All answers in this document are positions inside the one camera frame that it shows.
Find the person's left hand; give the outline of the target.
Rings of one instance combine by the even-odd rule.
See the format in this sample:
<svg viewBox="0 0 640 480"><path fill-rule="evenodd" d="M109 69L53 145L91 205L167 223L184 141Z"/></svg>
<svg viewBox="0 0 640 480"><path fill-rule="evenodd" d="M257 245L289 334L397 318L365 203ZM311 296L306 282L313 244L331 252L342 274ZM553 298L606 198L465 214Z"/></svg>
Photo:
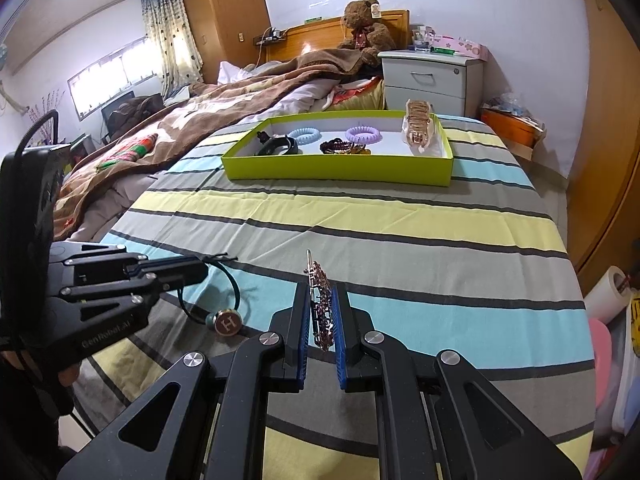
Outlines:
<svg viewBox="0 0 640 480"><path fill-rule="evenodd" d="M43 374L40 372L37 364L27 352L6 350L1 352L1 357L14 368L18 370L30 370L36 377L43 378ZM80 364L74 364L58 373L58 381L63 387L70 387L76 382L79 372Z"/></svg>

